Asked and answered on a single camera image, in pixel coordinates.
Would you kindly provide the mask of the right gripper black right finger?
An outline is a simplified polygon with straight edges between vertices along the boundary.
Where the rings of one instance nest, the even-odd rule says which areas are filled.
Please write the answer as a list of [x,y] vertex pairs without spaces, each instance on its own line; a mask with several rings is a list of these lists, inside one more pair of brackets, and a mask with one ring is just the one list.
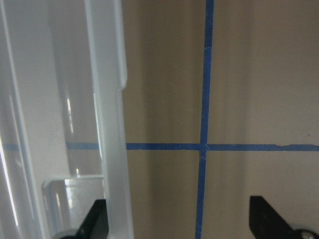
[[256,239],[299,238],[299,235],[262,196],[250,196],[249,229]]

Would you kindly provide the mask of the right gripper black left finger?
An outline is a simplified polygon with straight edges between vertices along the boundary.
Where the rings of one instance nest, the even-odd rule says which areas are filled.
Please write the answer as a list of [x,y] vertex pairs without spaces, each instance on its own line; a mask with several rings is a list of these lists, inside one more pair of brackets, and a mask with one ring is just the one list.
[[76,239],[106,239],[109,223],[105,199],[94,202],[83,223],[75,234]]

